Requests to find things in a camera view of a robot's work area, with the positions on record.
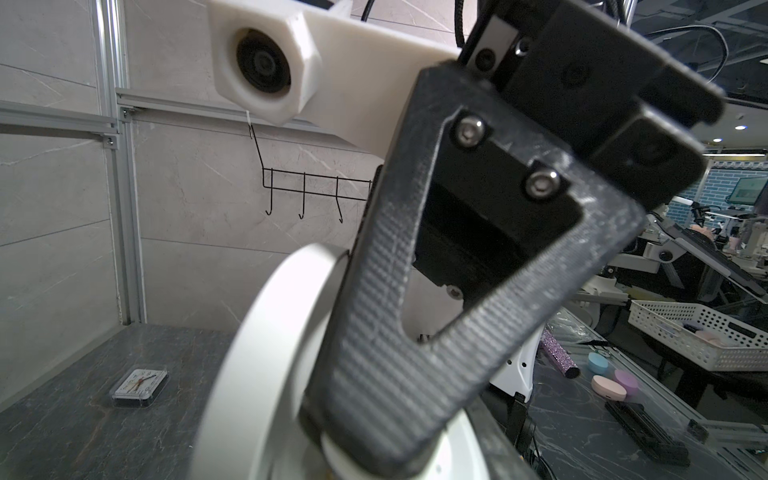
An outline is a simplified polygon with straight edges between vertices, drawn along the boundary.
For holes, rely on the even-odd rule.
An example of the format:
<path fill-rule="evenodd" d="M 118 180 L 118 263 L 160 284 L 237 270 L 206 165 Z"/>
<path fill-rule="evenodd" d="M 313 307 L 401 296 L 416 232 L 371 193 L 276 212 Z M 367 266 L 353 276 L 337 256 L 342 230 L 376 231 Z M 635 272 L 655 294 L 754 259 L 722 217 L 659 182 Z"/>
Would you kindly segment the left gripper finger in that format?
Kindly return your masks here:
<path fill-rule="evenodd" d="M 480 398 L 466 408 L 490 479 L 535 480 L 537 474 L 504 435 Z"/>

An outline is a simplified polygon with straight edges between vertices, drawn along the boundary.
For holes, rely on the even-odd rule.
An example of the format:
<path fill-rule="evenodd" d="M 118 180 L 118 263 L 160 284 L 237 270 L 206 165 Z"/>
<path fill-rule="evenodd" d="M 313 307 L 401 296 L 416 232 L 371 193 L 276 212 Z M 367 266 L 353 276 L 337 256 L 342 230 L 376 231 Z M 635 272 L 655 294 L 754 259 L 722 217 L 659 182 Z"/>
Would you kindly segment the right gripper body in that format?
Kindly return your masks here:
<path fill-rule="evenodd" d="M 436 150 L 416 268 L 466 306 L 557 296 L 704 169 L 722 91 L 581 1 L 489 1 L 457 62 L 420 74 Z"/>

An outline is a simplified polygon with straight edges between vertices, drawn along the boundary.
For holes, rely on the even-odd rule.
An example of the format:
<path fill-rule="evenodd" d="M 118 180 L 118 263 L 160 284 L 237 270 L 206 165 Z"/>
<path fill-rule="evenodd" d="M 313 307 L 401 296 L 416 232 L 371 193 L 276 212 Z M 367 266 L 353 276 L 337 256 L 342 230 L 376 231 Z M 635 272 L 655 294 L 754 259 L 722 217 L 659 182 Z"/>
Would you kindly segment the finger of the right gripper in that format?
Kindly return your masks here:
<path fill-rule="evenodd" d="M 422 70 L 305 411 L 365 472 L 416 475 L 447 423 L 643 218 L 636 200 L 468 71 Z"/>

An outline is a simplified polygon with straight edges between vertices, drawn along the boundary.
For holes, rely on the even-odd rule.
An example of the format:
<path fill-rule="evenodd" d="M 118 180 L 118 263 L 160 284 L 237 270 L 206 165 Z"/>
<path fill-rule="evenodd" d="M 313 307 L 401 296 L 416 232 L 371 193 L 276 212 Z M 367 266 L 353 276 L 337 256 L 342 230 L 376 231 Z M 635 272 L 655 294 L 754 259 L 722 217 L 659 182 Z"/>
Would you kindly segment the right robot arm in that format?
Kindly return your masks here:
<path fill-rule="evenodd" d="M 379 169 L 302 407 L 367 474 L 422 473 L 495 386 L 526 423 L 548 319 L 703 172 L 721 91 L 582 1 L 490 1 L 421 70 Z"/>

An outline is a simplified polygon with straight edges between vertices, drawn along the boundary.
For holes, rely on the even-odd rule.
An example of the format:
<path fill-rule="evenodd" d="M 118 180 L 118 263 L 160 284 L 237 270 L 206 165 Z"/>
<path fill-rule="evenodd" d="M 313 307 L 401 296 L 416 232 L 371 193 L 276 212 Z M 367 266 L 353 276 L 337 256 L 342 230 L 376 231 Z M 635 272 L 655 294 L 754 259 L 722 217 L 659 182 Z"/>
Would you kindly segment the white earbud charging case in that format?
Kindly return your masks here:
<path fill-rule="evenodd" d="M 286 257 L 256 295 L 213 384 L 191 479 L 369 479 L 326 434 L 299 420 L 350 251 L 313 243 Z"/>

